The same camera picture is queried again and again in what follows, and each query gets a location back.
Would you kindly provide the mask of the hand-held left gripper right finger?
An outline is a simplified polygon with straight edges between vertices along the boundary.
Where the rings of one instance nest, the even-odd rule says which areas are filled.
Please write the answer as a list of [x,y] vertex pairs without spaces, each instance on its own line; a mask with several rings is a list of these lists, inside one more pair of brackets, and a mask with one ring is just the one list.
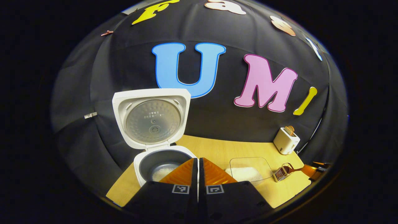
[[199,222],[249,223],[272,207],[249,181],[206,184],[213,174],[209,160],[199,159]]

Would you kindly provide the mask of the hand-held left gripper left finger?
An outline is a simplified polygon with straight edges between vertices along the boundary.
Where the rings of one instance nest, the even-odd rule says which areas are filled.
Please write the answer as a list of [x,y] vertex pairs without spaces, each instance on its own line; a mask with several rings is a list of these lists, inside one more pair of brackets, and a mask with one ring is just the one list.
[[139,223],[186,223],[197,202],[198,159],[186,162],[186,184],[147,181],[123,207]]

